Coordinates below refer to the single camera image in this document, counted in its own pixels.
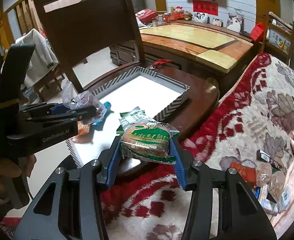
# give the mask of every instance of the black and white striped edge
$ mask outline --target black and white striped edge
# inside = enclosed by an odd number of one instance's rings
[[[74,162],[75,162],[77,168],[81,168],[82,167],[82,164],[78,160],[77,154],[76,154],[76,152],[74,150],[75,149],[74,142],[71,141],[70,139],[67,139],[65,142],[67,144],[67,147],[69,149],[69,152],[70,152],[72,158],[74,159]]]
[[[119,81],[123,80],[124,78],[136,73],[136,72],[142,72],[145,73],[147,75],[150,75],[152,77],[157,77],[160,78],[164,81],[167,81],[175,86],[178,86],[182,89],[185,89],[185,92],[180,95],[176,100],[174,100],[170,105],[168,105],[165,109],[163,109],[160,113],[158,113],[154,119],[158,122],[163,121],[166,117],[168,117],[173,111],[175,111],[179,106],[181,106],[183,104],[184,101],[186,101],[186,99],[188,98],[187,95],[187,91],[189,89],[189,86],[185,85],[184,83],[181,83],[177,80],[174,80],[170,77],[164,76],[162,74],[156,73],[150,69],[146,69],[146,68],[142,68],[142,67],[135,67],[125,73],[123,73],[120,76],[117,76],[116,78],[114,78],[113,80],[110,80],[109,82],[107,82],[106,84],[102,85],[101,87],[98,87],[94,92],[92,92],[95,96],[98,95],[99,93],[103,92],[104,90],[106,90],[107,88],[115,85],[116,83],[118,83]]]

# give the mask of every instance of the finger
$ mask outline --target finger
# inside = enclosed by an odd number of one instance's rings
[[[0,158],[0,175],[16,178],[21,175],[18,165],[6,158]]]
[[[37,158],[34,154],[27,157],[27,165],[25,167],[26,176],[30,178],[31,172],[34,169],[34,164],[37,162]]]

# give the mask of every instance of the packaged bread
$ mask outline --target packaged bread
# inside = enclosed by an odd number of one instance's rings
[[[124,156],[144,161],[174,164],[169,156],[170,126],[167,123],[142,119],[127,128],[121,138]]]

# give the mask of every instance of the human hand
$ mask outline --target human hand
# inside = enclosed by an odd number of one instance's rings
[[[25,166],[26,176],[30,177],[34,168],[34,164],[37,161],[36,156],[30,155],[27,158],[27,165]],[[0,158],[0,176],[6,176],[9,178],[17,178],[21,175],[21,170],[18,165],[6,158]],[[5,199],[7,192],[0,180],[0,199]]]

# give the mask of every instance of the yellow band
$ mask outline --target yellow band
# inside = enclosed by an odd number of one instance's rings
[[[9,101],[0,103],[0,109],[1,108],[5,108],[5,107],[8,107],[8,106],[11,106],[11,105],[16,104],[18,102],[19,102],[19,98],[14,98],[12,100],[9,100]]]

